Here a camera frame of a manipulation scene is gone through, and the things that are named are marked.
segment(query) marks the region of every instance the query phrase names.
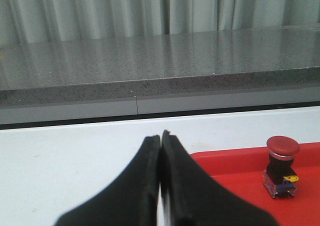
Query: curtain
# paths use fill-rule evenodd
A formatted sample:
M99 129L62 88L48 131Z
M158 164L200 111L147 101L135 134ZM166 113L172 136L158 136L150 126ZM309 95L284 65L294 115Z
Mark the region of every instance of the curtain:
M0 46L319 21L320 0L0 0Z

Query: red mushroom button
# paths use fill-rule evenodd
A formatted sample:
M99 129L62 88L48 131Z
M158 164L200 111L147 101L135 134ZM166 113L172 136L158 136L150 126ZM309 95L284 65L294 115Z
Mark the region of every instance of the red mushroom button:
M283 156L294 155L300 150L297 141L285 136L273 136L267 140L266 145L274 153Z

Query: gray countertop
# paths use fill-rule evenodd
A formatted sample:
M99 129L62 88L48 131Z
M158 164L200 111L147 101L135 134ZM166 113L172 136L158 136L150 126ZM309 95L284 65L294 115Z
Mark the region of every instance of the gray countertop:
M0 108L318 86L320 24L0 49Z

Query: red tray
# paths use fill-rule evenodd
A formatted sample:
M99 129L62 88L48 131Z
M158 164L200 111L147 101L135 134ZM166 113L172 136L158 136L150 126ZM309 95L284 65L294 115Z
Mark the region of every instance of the red tray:
M294 197L273 199L262 183L267 147L197 152L193 159L219 184L268 211L281 226L320 225L320 142L302 143L292 168L299 176Z

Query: white surface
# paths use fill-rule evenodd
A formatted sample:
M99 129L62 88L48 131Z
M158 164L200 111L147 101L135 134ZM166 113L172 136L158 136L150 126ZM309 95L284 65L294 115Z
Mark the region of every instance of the white surface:
M320 107L1 130L0 226L53 225L164 129L189 153L262 147L275 135L319 142Z

